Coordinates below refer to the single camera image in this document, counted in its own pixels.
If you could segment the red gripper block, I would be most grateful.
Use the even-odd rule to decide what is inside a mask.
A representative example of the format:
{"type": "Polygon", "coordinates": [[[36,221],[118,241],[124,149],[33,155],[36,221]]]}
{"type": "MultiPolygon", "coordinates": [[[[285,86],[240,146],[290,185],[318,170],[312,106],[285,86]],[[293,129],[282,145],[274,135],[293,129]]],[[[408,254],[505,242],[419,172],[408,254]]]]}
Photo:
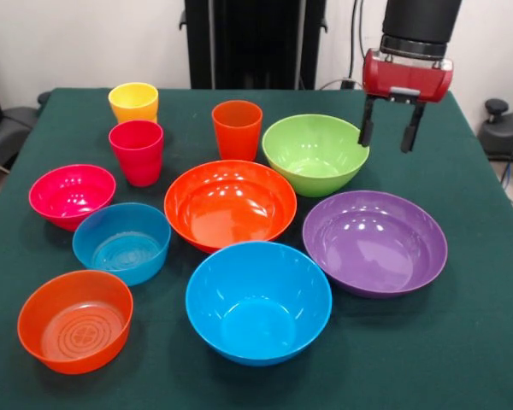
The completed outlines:
{"type": "Polygon", "coordinates": [[[403,153],[411,152],[426,103],[438,103],[447,93],[452,77],[453,62],[449,59],[425,61],[369,49],[363,63],[363,89],[367,96],[357,143],[363,147],[370,145],[374,97],[414,97],[418,102],[400,146],[403,153]]]}

